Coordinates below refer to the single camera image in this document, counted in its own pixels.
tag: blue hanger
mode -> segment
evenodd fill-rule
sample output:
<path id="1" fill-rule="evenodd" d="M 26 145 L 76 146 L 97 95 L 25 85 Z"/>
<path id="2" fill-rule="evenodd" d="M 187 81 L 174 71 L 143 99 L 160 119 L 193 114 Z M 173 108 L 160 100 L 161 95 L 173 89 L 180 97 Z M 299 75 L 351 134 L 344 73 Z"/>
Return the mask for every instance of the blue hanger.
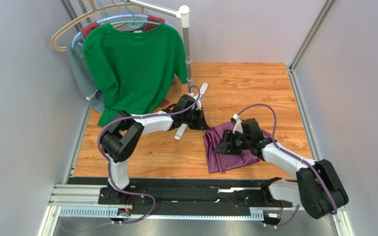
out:
<path id="1" fill-rule="evenodd" d="M 139 17 L 139 18 L 148 18 L 147 15 L 138 15 L 138 14 L 134 14 L 134 16 Z M 132 17 L 132 14 L 125 14 L 125 15 L 119 15 L 119 16 L 111 16 L 111 17 L 103 18 L 103 19 L 98 20 L 98 21 L 96 21 L 96 22 L 97 22 L 98 24 L 100 24 L 100 23 L 105 22 L 105 21 L 108 21 L 108 20 L 117 19 L 117 18 L 122 18 L 122 17 Z M 165 22 L 165 23 L 166 23 L 166 25 L 168 25 L 168 26 L 174 28 L 170 23 L 168 23 L 168 22 Z M 74 47 L 75 41 L 77 40 L 77 38 L 78 38 L 79 36 L 81 36 L 81 32 L 78 32 L 78 33 L 74 36 L 74 38 L 73 38 L 73 40 L 72 40 L 72 43 L 71 43 L 71 47 Z"/>

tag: metal track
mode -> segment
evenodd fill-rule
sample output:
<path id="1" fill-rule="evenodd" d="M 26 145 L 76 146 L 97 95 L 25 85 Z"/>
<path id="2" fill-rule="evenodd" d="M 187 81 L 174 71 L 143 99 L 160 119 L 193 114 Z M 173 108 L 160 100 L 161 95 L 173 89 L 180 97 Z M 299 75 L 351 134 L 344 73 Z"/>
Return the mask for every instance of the metal track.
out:
<path id="1" fill-rule="evenodd" d="M 118 216 L 118 208 L 126 205 L 100 205 L 100 189 L 104 185 L 55 185 L 49 206 L 62 206 L 59 217 L 104 217 L 126 218 Z M 263 209 L 250 207 L 250 216 L 197 216 L 197 215 L 150 215 L 147 219 L 199 219 L 199 220 L 263 220 Z M 128 218 L 139 218 L 132 215 Z"/>
<path id="2" fill-rule="evenodd" d="M 126 218 L 136 219 L 141 214 L 134 214 L 130 217 L 117 215 L 117 207 L 81 207 L 63 206 L 59 217 L 92 217 L 92 218 Z M 206 216 L 206 215 L 149 215 L 146 219 L 179 219 L 179 220 L 263 220 L 263 211 L 251 207 L 250 216 Z"/>

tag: t-shirt sleeve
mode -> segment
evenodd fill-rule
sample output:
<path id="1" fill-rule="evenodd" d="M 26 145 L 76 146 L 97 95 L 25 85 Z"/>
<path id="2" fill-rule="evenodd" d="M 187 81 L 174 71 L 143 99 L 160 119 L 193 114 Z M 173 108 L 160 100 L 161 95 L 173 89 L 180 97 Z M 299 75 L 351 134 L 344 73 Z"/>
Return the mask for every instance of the t-shirt sleeve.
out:
<path id="1" fill-rule="evenodd" d="M 180 35 L 178 35 L 178 43 L 176 45 L 176 53 L 175 53 L 175 74 L 177 77 L 179 77 L 179 80 L 182 82 L 182 84 L 186 84 L 188 72 L 186 71 L 186 56 L 185 56 L 185 48 L 183 46 L 182 39 Z"/>

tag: gray floor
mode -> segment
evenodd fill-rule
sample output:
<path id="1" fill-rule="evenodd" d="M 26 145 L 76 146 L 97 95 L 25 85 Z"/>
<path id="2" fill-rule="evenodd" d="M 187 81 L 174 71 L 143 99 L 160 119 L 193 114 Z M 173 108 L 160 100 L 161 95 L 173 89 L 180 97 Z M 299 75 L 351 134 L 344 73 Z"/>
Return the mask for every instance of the gray floor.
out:
<path id="1" fill-rule="evenodd" d="M 284 211 L 283 221 L 288 220 L 292 212 Z M 84 230 L 106 222 L 107 218 L 71 217 L 61 218 L 62 226 L 68 230 Z M 57 229 L 56 236 L 73 235 Z M 269 229 L 260 222 L 221 221 L 221 220 L 154 220 L 145 219 L 130 225 L 107 225 L 99 229 L 76 234 L 80 236 L 336 236 L 336 228 L 330 215 L 315 220 L 306 212 L 298 213 L 295 220 L 287 227 Z"/>

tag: purple cloth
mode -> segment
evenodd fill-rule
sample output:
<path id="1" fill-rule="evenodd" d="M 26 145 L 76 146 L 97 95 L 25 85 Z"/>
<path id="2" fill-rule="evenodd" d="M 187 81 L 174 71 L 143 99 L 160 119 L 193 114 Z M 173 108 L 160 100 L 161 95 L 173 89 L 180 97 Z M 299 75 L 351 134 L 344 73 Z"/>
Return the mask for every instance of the purple cloth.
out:
<path id="1" fill-rule="evenodd" d="M 220 144 L 224 130 L 233 130 L 234 125 L 229 122 L 214 128 L 210 128 L 205 134 L 205 147 L 209 173 L 223 172 L 258 162 L 260 159 L 253 156 L 250 150 L 243 150 L 241 155 L 224 155 L 214 153 L 214 149 Z M 262 130 L 263 136 L 268 138 L 270 133 Z"/>

